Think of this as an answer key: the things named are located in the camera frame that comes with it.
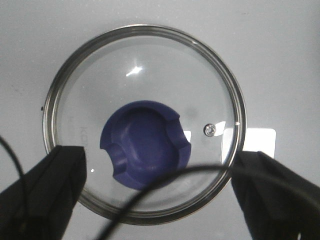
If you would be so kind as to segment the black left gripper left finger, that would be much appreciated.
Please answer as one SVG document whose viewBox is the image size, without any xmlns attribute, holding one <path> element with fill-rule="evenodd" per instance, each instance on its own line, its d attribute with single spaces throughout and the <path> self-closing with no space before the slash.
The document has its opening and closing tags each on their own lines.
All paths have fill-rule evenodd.
<svg viewBox="0 0 320 240">
<path fill-rule="evenodd" d="M 82 146 L 56 146 L 0 194 L 2 240 L 60 240 L 87 178 Z"/>
</svg>

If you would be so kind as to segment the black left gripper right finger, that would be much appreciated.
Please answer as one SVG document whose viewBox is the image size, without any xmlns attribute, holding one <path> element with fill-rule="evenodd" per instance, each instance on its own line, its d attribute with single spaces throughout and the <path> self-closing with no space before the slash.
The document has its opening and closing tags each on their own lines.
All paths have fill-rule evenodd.
<svg viewBox="0 0 320 240">
<path fill-rule="evenodd" d="M 320 188 L 263 152 L 240 151 L 234 166 L 263 173 L 320 200 Z M 275 184 L 236 174 L 231 185 L 252 239 L 318 240 L 320 213 L 304 199 Z"/>
</svg>

